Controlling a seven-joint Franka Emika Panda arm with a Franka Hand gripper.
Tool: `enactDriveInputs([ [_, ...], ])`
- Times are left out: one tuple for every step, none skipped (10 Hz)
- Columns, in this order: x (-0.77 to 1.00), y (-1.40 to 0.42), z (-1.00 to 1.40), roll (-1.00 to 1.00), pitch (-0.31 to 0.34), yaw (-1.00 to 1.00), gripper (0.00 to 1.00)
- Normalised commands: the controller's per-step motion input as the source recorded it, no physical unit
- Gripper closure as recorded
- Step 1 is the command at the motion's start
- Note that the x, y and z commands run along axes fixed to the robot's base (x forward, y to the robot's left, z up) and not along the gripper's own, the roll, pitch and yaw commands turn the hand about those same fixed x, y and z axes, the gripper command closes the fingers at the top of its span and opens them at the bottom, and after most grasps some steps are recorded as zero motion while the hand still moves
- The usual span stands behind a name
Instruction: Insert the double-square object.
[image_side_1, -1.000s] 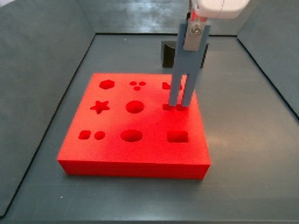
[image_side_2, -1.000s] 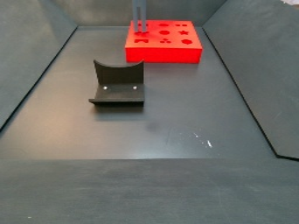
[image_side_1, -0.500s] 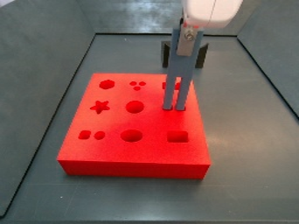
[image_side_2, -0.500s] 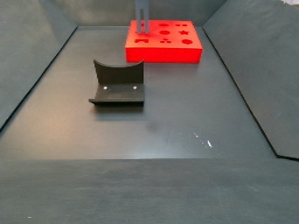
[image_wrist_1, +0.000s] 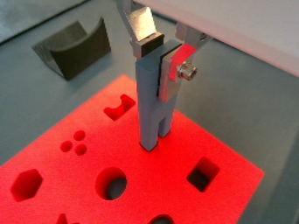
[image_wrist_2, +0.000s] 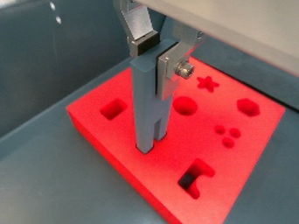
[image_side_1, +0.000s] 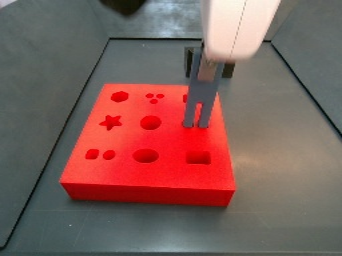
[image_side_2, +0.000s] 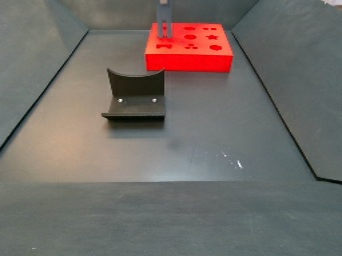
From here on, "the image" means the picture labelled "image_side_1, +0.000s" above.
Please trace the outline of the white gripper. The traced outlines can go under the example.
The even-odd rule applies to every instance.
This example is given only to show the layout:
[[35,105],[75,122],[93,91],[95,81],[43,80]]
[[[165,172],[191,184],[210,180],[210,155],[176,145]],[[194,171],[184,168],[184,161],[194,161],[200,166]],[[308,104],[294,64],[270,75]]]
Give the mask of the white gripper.
[[218,62],[248,59],[264,39],[280,0],[200,0],[204,54],[198,80],[215,80]]

